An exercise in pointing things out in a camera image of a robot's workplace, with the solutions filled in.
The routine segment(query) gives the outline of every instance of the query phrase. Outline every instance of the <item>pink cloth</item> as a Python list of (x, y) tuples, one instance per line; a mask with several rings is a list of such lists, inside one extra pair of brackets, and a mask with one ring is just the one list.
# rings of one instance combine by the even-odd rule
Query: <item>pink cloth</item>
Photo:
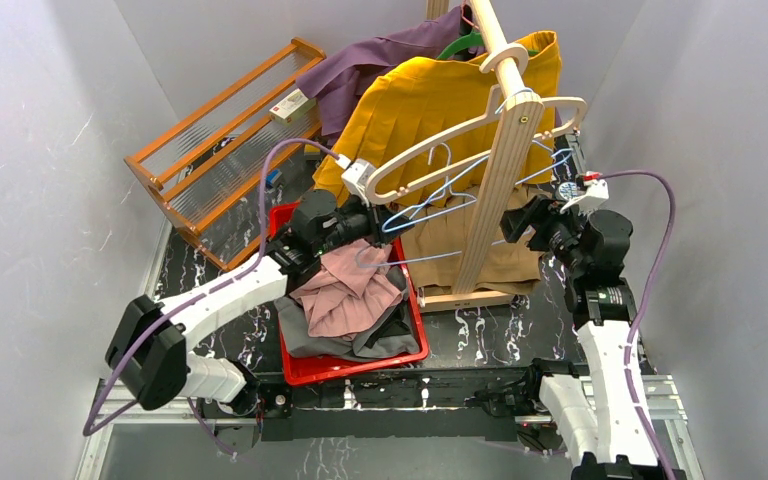
[[(363, 268), (387, 261), (390, 246), (367, 248), (357, 240), (322, 256), (322, 270), (290, 293), (302, 304), (311, 337), (341, 337), (369, 329), (387, 308), (402, 299), (389, 280), (389, 267)], [(360, 257), (355, 260), (359, 251)]]

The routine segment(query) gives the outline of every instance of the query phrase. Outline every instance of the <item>purple cloth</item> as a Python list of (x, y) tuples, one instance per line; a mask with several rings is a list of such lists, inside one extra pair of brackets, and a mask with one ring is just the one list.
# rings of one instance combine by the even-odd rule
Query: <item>purple cloth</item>
[(316, 98), (322, 135), (336, 140), (358, 100), (372, 82), (413, 57), (437, 58), (458, 39), (461, 7), (414, 28), (349, 45), (296, 79), (308, 98)]

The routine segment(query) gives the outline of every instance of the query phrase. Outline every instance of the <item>red basket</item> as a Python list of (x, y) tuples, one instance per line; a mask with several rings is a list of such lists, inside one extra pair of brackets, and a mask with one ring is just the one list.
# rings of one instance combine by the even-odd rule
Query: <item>red basket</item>
[[(290, 221), (298, 203), (288, 205), (279, 205), (269, 212), (269, 235), (275, 235), (275, 232), (282, 225)], [(402, 244), (398, 240), (393, 243), (393, 251), (390, 253), (390, 261), (401, 261), (405, 259), (402, 251)], [(402, 353), (392, 358), (378, 360), (375, 362), (358, 363), (342, 358), (332, 357), (330, 355), (321, 355), (318, 357), (295, 358), (287, 353), (287, 346), (284, 344), (284, 335), (281, 335), (281, 356), (284, 359), (284, 378), (287, 383), (293, 386), (308, 385), (311, 383), (332, 380), (334, 378), (347, 377), (361, 372), (378, 370), (381, 368), (396, 367), (407, 363), (418, 362), (425, 359), (431, 349), (428, 347), (428, 339), (425, 337), (425, 328), (422, 325), (422, 317), (419, 315), (419, 304), (416, 301), (416, 292), (414, 292), (408, 269), (402, 265), (402, 273), (408, 281), (408, 291), (410, 292), (410, 314), (413, 320), (413, 330), (416, 333), (417, 343), (419, 343), (418, 353)]]

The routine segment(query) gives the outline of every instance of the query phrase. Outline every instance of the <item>wooden base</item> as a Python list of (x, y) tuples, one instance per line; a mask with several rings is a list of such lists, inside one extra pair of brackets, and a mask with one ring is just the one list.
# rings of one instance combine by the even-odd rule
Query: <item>wooden base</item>
[(435, 295), (433, 297), (424, 297), (424, 302), (420, 303), (419, 311), (421, 313), (443, 312), (446, 310), (456, 310), (458, 308), (507, 305), (513, 298), (514, 296), (509, 293), (502, 293), (494, 290), (482, 290), (480, 292), (464, 293), (460, 295)]

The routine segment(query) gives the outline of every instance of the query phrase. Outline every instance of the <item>brown garment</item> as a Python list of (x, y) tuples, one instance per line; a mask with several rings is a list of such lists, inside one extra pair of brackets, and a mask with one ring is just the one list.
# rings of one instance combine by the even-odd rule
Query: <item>brown garment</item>
[[(478, 196), (479, 186), (467, 190)], [(538, 193), (535, 187), (517, 188), (508, 199), (508, 210), (525, 205), (528, 200)], [(463, 197), (450, 197), (444, 208), (464, 203)], [(417, 218), (439, 212), (437, 207), (428, 207), (425, 214), (420, 213)], [(465, 249), (467, 232), (470, 227), (472, 213), (475, 205), (470, 205), (455, 210), (446, 215), (420, 222), (409, 231), (402, 234), (402, 248), (408, 259), (427, 257), (446, 252), (454, 252)], [(495, 240), (502, 240), (502, 230), (497, 229)], [(477, 289), (497, 290), (510, 294), (531, 293), (536, 282), (540, 280), (540, 252), (532, 252), (525, 245), (531, 233), (523, 235), (516, 244), (504, 243), (493, 245), (487, 253), (484, 266), (478, 275)], [(437, 295), (451, 293), (451, 286), (458, 276), (461, 256), (427, 260), (408, 264), (411, 279), (416, 287), (444, 287), (442, 290), (426, 289), (426, 294)]]

